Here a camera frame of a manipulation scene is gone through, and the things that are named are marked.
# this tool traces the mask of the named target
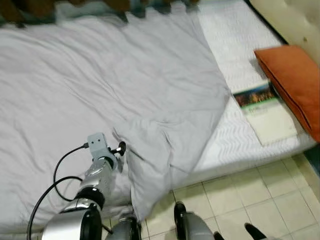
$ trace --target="gray blanket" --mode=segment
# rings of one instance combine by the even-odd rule
[[[25,233],[58,159],[92,133],[104,132],[111,147],[126,141],[106,205],[124,204],[131,192],[139,220],[200,159],[230,92],[197,15],[174,4],[170,15],[150,9],[147,19],[128,18],[126,26],[85,17],[0,31],[1,239]],[[90,164],[88,151],[75,153],[57,177]],[[71,184],[67,197],[77,189]],[[34,230],[65,204],[50,194]]]

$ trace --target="pillow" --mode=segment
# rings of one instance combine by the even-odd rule
[[[320,73],[317,64],[298,46],[254,51],[265,74],[303,128],[320,142]]]

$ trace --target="mattress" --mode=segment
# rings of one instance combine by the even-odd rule
[[[282,41],[243,0],[206,0],[198,17],[206,40],[232,92],[266,81],[253,50]],[[230,98],[194,172],[183,186],[292,156],[315,141],[305,132],[262,146],[241,109]]]

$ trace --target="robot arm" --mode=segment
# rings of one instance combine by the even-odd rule
[[[111,150],[103,133],[88,137],[93,162],[79,191],[59,214],[55,215],[44,228],[42,240],[101,240],[102,220],[100,212],[108,196],[112,172],[117,167],[115,153],[122,156],[126,145]]]

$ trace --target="headboard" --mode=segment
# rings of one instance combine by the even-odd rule
[[[291,45],[320,65],[320,0],[249,0]]]

